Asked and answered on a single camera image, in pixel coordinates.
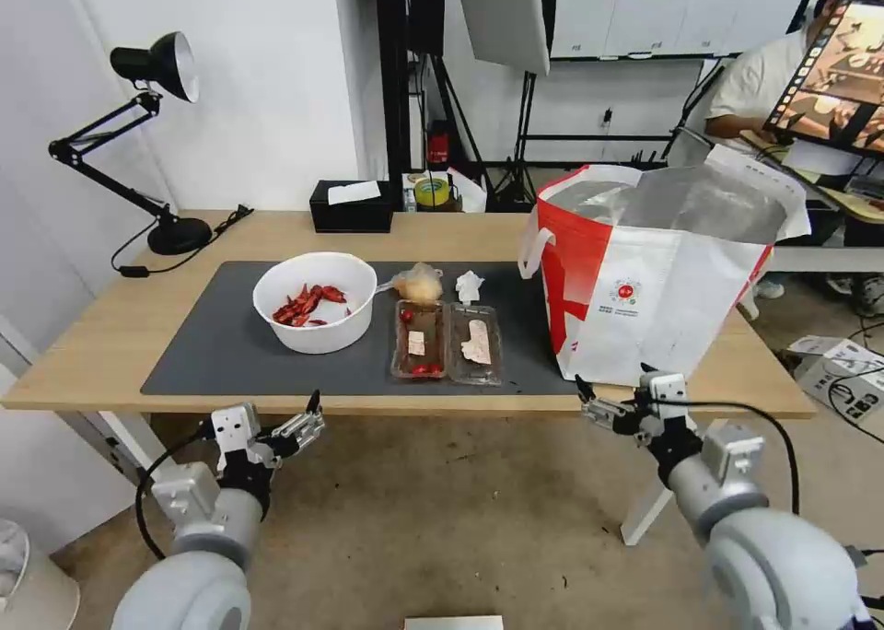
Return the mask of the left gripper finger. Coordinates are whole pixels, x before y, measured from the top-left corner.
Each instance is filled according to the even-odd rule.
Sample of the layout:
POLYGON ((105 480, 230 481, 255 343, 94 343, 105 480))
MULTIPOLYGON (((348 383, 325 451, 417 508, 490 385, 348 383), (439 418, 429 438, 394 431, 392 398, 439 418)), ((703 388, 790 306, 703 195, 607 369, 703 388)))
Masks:
POLYGON ((314 390, 304 412, 273 429, 274 456, 287 459, 298 454, 321 435, 325 426, 321 394, 314 390))

